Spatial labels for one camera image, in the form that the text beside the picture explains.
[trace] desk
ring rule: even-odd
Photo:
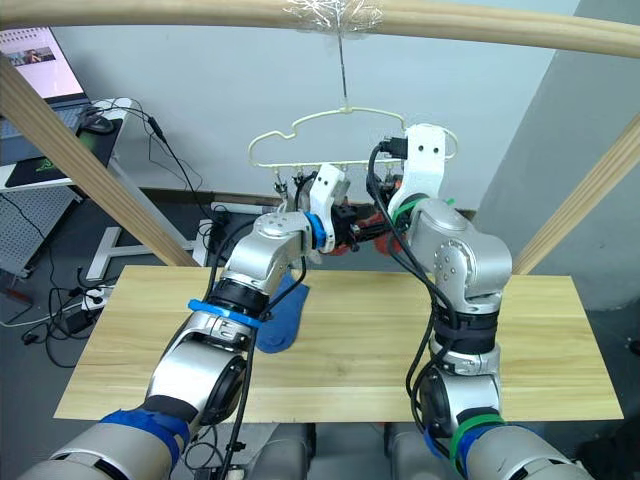
[[[93,105],[99,108],[107,108],[111,105],[111,103],[118,107],[131,107],[133,102],[130,98],[118,98],[118,99],[109,99],[109,100],[100,100],[97,102],[93,102]],[[104,117],[109,120],[122,120],[122,127],[118,132],[118,138],[122,134],[122,131],[127,124],[127,120],[130,118],[127,115],[125,110],[109,110],[104,113]],[[16,187],[6,187],[7,180],[11,176],[13,169],[15,168],[15,164],[13,165],[3,165],[0,166],[0,192],[17,192],[21,190],[35,190],[39,188],[48,188],[48,187],[70,187],[73,185],[73,180],[70,178],[59,178],[57,180],[48,180],[46,182],[37,182],[37,183],[29,183],[26,185],[18,185]]]
[[[140,405],[208,276],[208,268],[127,266],[55,417],[97,420]],[[305,283],[294,345],[256,353],[246,421],[411,421],[404,376],[426,324],[424,287],[404,273],[317,270]],[[571,278],[512,278],[498,339],[508,420],[622,418]]]
[[[123,107],[129,108],[133,105],[133,101],[130,98],[117,98],[117,99],[108,99],[108,100],[100,100],[98,102],[93,102],[93,105],[98,108],[113,108],[113,107]],[[126,110],[115,108],[113,110],[108,110],[102,114],[105,118],[109,120],[122,119],[122,126],[120,127],[120,131],[118,132],[118,138],[124,131],[124,128],[127,124],[127,120],[131,118],[131,115],[128,115]],[[20,185],[17,187],[5,187],[5,184],[15,165],[5,165],[0,167],[0,192],[15,192],[20,190],[33,190],[33,189],[41,189],[41,188],[49,188],[49,187],[62,187],[62,186],[72,186],[73,180],[70,178],[61,178],[58,180],[49,180],[46,182],[38,182],[27,185]],[[131,195],[133,195],[138,202],[143,205],[148,212],[162,225],[162,228],[171,236],[173,239],[180,244],[185,250],[193,251],[194,260],[200,264],[204,265],[207,257],[207,249],[206,246],[208,244],[209,234],[203,234],[205,230],[205,225],[210,225],[210,220],[201,220],[198,225],[198,230],[196,233],[195,240],[187,240],[182,233],[178,231],[177,228],[173,226],[173,224],[158,210],[158,208],[151,202],[147,196],[138,188],[133,180],[125,173],[123,168],[120,165],[118,155],[114,149],[114,152],[111,155],[107,168],[111,172],[111,174],[124,186]],[[96,249],[96,253],[94,255],[93,261],[89,269],[87,270],[86,278],[87,280],[94,281],[100,280],[104,276],[104,273],[109,265],[109,261],[112,257],[116,256],[132,256],[132,255],[147,255],[151,253],[151,250],[144,245],[134,245],[127,247],[116,247],[118,242],[118,238],[122,229],[120,227],[109,227],[105,230],[105,233]]]

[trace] gray wall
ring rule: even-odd
[[[510,0],[466,1],[513,6]],[[577,4],[521,0],[517,6],[571,15]],[[273,194],[273,174],[247,162],[249,141],[342,105],[337,42],[327,35],[189,26],[65,27],[55,33],[89,96],[139,99],[178,155],[205,177],[205,189]],[[397,111],[458,134],[460,155],[449,165],[442,195],[472,209],[552,57],[553,50],[540,48],[386,35],[345,42],[352,105]],[[148,162],[146,137],[134,120],[118,146],[123,167],[141,186],[182,188]],[[354,114],[316,121],[301,133],[294,142],[260,146],[258,159],[365,160],[384,135],[401,131],[389,119]],[[154,159],[175,169],[155,147]],[[369,200],[363,170],[352,172],[350,198]]]
[[[576,15],[640,24],[637,0],[582,0]],[[640,111],[640,60],[558,52],[494,177],[476,225],[515,256]],[[570,274],[587,309],[640,296],[636,167],[533,271]]]

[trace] blue band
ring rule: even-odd
[[[320,218],[317,215],[309,212],[304,212],[304,215],[307,217],[307,220],[309,220],[309,223],[311,224],[313,237],[316,239],[316,248],[324,247],[324,244],[327,243],[327,232],[324,230]]]
[[[433,438],[431,438],[431,435],[429,435],[428,427],[424,429],[423,438],[424,438],[424,443],[427,444],[427,447],[429,447],[429,451],[431,453],[433,453],[437,458],[444,458],[444,455],[440,453],[440,450],[438,450],[435,444],[433,443]]]
[[[178,446],[175,435],[182,437],[184,446],[189,443],[189,427],[186,422],[179,418],[157,412],[147,412],[146,410],[118,410],[104,417],[100,420],[100,423],[123,425],[152,434],[161,440],[169,449],[169,453],[171,454],[171,469],[175,467],[180,458],[180,447]]]
[[[194,312],[201,310],[203,312],[213,313],[214,315],[220,315],[221,317],[228,318],[230,320],[233,320],[234,322],[242,323],[243,325],[247,325],[249,327],[260,328],[262,326],[262,322],[260,320],[242,315],[238,312],[232,312],[231,310],[216,307],[215,305],[211,305],[209,303],[201,302],[200,300],[196,300],[195,298],[189,300],[187,306]]]

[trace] white desk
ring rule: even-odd
[[[133,101],[129,98],[118,98],[100,100],[93,103],[94,106],[99,108],[109,108],[113,106],[128,108],[133,105]],[[124,128],[127,124],[127,120],[131,118],[131,115],[127,114],[126,110],[114,109],[109,110],[103,113],[103,116],[109,120],[122,120],[122,126],[120,127],[120,131],[118,132],[118,138],[124,131]],[[199,264],[204,265],[207,260],[207,250],[205,245],[209,242],[209,234],[203,235],[202,232],[205,225],[211,224],[211,221],[201,220],[198,225],[198,230],[196,233],[195,240],[187,240],[184,235],[182,235],[178,229],[176,229],[173,224],[158,210],[158,208],[151,202],[147,196],[137,187],[137,185],[131,180],[131,178],[125,173],[122,169],[119,161],[118,155],[115,152],[116,148],[114,148],[114,152],[111,154],[111,158],[109,159],[109,163],[107,169],[111,172],[111,174],[124,186],[129,193],[131,193],[140,204],[142,204],[151,215],[162,225],[165,231],[173,237],[173,239],[182,246],[185,250],[193,251],[193,259]],[[50,187],[62,187],[62,186],[72,186],[73,180],[70,178],[61,178],[58,180],[48,180],[45,182],[31,183],[27,185],[20,185],[17,187],[8,188],[5,186],[9,176],[13,172],[15,165],[6,165],[0,167],[0,192],[16,192],[20,190],[33,190],[38,188],[50,188]],[[87,280],[100,280],[104,276],[104,273],[109,265],[109,261],[113,257],[121,257],[121,256],[130,256],[130,255],[147,255],[152,253],[151,250],[144,245],[133,245],[127,247],[116,247],[116,243],[118,242],[118,238],[122,229],[120,227],[108,227],[105,230],[104,235],[102,236],[102,240],[98,245],[96,253],[94,255],[93,261],[91,262],[91,266],[87,271]]]
[[[96,107],[107,108],[111,106],[112,101],[113,101],[112,99],[100,100],[97,102],[93,102],[93,104]],[[127,108],[127,107],[131,107],[133,105],[133,102],[131,101],[130,98],[118,98],[114,102],[114,105]],[[127,115],[126,110],[109,110],[108,112],[105,112],[103,116],[109,120],[118,120],[118,119],[122,120],[122,127],[118,132],[118,138],[119,138],[120,134],[124,130],[124,127],[127,122],[127,118],[130,117],[129,115]],[[73,180],[65,177],[65,178],[59,178],[57,180],[47,180],[46,182],[28,183],[26,185],[18,185],[16,187],[6,187],[5,185],[7,184],[7,181],[9,180],[9,177],[13,173],[13,170],[15,167],[16,167],[15,164],[0,166],[0,192],[18,192],[20,190],[35,190],[37,188],[48,188],[48,187],[69,187],[74,184]]]

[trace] red object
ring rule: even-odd
[[[374,213],[366,220],[362,220],[358,222],[358,225],[361,227],[365,227],[367,225],[371,225],[374,223],[381,223],[381,222],[384,222],[384,217],[380,212],[378,212],[378,213]],[[389,235],[393,235],[393,234],[385,233],[384,235],[381,235],[378,238],[373,240],[373,244],[375,245],[376,250],[378,250],[381,254],[387,255],[387,256],[389,256],[389,251],[387,250],[387,239],[389,238]],[[400,252],[402,249],[398,241],[394,238],[392,242],[393,243],[391,245],[393,247],[394,252],[396,253]]]
[[[384,217],[382,216],[381,213],[378,212],[378,213],[374,213],[369,218],[366,218],[364,220],[359,220],[358,222],[356,222],[356,225],[358,225],[359,227],[367,227],[369,225],[374,225],[376,223],[381,223],[381,222],[384,222]],[[387,239],[389,238],[389,235],[393,235],[393,234],[385,233],[384,235],[381,235],[378,238],[375,238],[373,240],[373,244],[376,247],[376,250],[378,250],[378,252],[386,256],[389,256],[389,251],[387,250]],[[393,245],[393,250],[396,253],[399,253],[402,251],[400,244],[395,238],[393,239],[392,245]],[[332,252],[328,253],[328,255],[334,255],[337,257],[340,255],[344,255],[349,251],[351,251],[351,248],[348,245],[340,245],[339,247],[336,247]]]

